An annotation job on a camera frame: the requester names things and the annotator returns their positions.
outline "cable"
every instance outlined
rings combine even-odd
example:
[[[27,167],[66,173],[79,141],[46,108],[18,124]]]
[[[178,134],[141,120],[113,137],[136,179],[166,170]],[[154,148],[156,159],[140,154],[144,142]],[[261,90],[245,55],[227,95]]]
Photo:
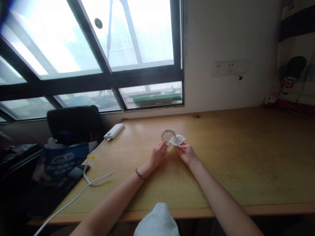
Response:
[[[43,228],[48,224],[49,221],[51,221],[52,218],[54,218],[56,215],[58,215],[60,212],[62,212],[65,208],[67,208],[71,203],[73,203],[86,189],[88,186],[91,186],[91,185],[94,185],[108,177],[110,177],[113,173],[115,173],[116,171],[113,171],[107,175],[104,175],[102,177],[99,177],[95,180],[93,180],[92,182],[89,181],[88,177],[85,175],[85,170],[86,170],[86,166],[88,165],[88,161],[89,161],[89,156],[91,155],[92,152],[95,152],[97,149],[99,149],[99,147],[101,145],[103,145],[104,143],[108,142],[110,139],[107,139],[105,142],[101,143],[97,148],[95,148],[94,150],[92,150],[89,154],[88,154],[88,158],[86,160],[86,163],[85,163],[85,167],[84,167],[84,170],[83,170],[83,176],[85,178],[85,180],[88,182],[88,184],[84,187],[84,189],[82,189],[82,191],[74,198],[72,199],[67,205],[65,205],[63,208],[61,208],[59,211],[57,211],[55,214],[53,214],[51,217],[49,217],[48,220],[45,221],[45,223],[36,231],[36,233],[34,234],[34,236],[37,236],[42,230]]]
[[[279,100],[283,101],[284,103],[288,104],[290,107],[296,109],[298,112],[300,112],[303,116],[305,116],[306,118],[309,118],[311,120],[314,120],[313,118],[309,117],[308,115],[304,114],[304,112],[300,111],[299,109],[297,109],[295,106],[291,105],[290,103],[286,102],[285,100],[283,99],[280,99]]]
[[[83,177],[85,178],[86,182],[88,182],[88,184],[90,183],[90,181],[89,181],[88,177],[85,175],[85,170],[86,170],[86,167],[87,167],[87,165],[88,165],[90,155],[91,155],[91,153],[95,153],[95,152],[97,151],[97,149],[99,149],[100,146],[102,146],[104,143],[107,143],[107,142],[110,141],[110,140],[111,140],[110,138],[109,138],[109,139],[106,139],[105,142],[103,141],[103,143],[101,143],[97,148],[95,148],[94,150],[92,150],[92,151],[88,154],[88,158],[86,159],[86,163],[85,163],[84,170],[83,170]]]

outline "white wall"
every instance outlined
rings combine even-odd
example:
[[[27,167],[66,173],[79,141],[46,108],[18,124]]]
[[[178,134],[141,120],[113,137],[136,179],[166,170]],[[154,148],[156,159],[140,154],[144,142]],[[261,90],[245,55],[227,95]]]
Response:
[[[282,0],[185,0],[185,108],[102,115],[106,127],[138,118],[232,108],[264,103],[276,74]],[[249,71],[211,77],[215,61],[250,59]],[[44,144],[51,136],[46,121],[0,126],[18,143]]]

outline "curtain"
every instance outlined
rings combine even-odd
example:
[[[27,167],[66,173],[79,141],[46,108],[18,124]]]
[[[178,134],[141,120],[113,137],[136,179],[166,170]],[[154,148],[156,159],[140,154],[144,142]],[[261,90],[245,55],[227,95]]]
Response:
[[[268,106],[315,116],[315,0],[285,0]]]

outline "forearm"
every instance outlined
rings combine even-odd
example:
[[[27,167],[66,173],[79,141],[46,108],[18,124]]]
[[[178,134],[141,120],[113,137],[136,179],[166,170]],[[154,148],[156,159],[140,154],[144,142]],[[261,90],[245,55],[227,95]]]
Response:
[[[252,219],[225,188],[195,159],[189,168],[217,218],[228,236],[263,235]]]
[[[150,162],[147,161],[138,168],[138,171],[147,178],[154,169]],[[135,172],[132,173],[88,214],[71,235],[106,235],[124,212],[143,182]]]

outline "window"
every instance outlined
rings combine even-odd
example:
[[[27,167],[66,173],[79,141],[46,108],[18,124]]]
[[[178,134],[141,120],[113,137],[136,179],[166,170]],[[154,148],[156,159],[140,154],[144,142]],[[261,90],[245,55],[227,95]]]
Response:
[[[101,72],[65,0],[15,1],[1,34],[41,79]]]
[[[181,81],[119,90],[127,108],[163,106],[182,102]]]
[[[1,102],[1,107],[16,120],[46,117],[54,107],[44,97]]]
[[[0,115],[184,104],[180,0],[15,0],[0,38]]]
[[[63,107],[95,105],[99,111],[120,110],[111,90],[73,93],[55,96]]]
[[[20,84],[26,80],[0,56],[0,85]]]
[[[82,2],[113,71],[174,64],[169,0]]]

